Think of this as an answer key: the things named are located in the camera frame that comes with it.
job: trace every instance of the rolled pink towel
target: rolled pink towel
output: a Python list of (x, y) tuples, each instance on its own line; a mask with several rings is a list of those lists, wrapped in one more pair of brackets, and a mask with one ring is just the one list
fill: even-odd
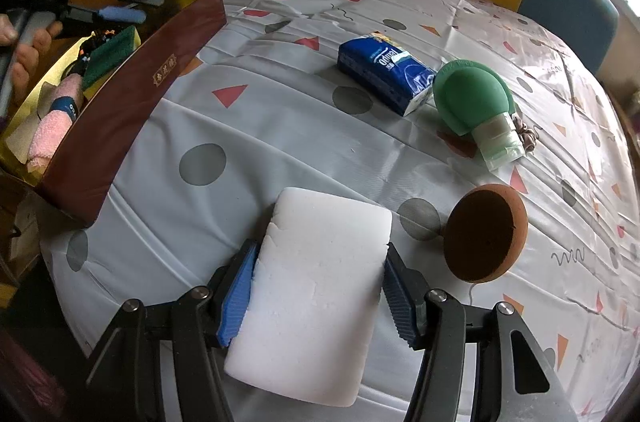
[(27, 170), (44, 173), (62, 139), (78, 117), (82, 104), (82, 77), (69, 74), (53, 90), (49, 113), (45, 115), (29, 146)]

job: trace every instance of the finger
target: finger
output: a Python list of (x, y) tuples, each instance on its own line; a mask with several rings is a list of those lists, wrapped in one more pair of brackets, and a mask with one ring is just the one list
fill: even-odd
[(14, 101), (22, 103), (27, 95), (29, 73), (21, 63), (14, 63), (11, 72), (11, 82), (14, 84)]
[(15, 49), (16, 62), (21, 63), (30, 76), (36, 72), (39, 58), (38, 51), (26, 43), (20, 43)]
[(18, 33), (6, 14), (0, 14), (0, 45), (11, 45), (18, 39)]
[(33, 47), (41, 56), (47, 53), (51, 47), (51, 35), (47, 30), (39, 28), (33, 33)]
[(52, 22), (52, 24), (47, 27), (47, 32), (49, 32), (52, 39), (55, 39), (62, 32), (62, 22), (57, 20)]

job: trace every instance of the white foam block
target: white foam block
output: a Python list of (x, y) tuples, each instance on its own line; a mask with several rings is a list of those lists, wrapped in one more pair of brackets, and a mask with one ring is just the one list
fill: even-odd
[(306, 402), (353, 404), (390, 233), (388, 209), (305, 189), (283, 190), (225, 372)]

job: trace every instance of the blue band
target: blue band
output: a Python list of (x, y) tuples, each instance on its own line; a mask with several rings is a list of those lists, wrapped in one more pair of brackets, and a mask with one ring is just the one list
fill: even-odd
[(78, 107), (76, 107), (76, 102), (69, 96), (62, 96), (54, 99), (49, 107), (49, 112), (51, 110), (60, 110), (61, 112), (65, 112), (71, 119), (72, 123), (78, 118)]

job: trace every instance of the tablecloth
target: tablecloth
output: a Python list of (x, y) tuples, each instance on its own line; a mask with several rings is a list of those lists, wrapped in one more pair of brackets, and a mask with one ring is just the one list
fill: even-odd
[[(483, 0), (225, 0), (225, 8), (228, 24), (143, 126), (97, 222), (61, 229), (40, 215), (43, 254), (84, 351), (124, 300), (172, 301), (206, 283), (268, 221), (283, 188), (304, 187), (390, 209), (392, 242), (432, 287), (482, 307), (510, 301), (580, 420), (600, 420), (638, 363), (638, 197), (606, 93), (571, 50)], [(457, 58), (494, 69), (539, 131), (535, 151), (490, 173), (472, 142), (447, 131), (433, 100), (407, 117), (383, 106), (335, 66), (340, 43), (375, 30), (436, 70)], [(456, 202), (491, 182), (521, 193), (529, 235), (507, 274), (470, 285), (449, 272), (440, 234)], [(394, 422), (421, 358), (398, 337), (382, 296), (353, 407), (224, 384), (240, 422)], [(460, 420), (470, 413), (474, 362), (470, 348)], [(180, 420), (167, 344), (162, 372), (167, 420)]]

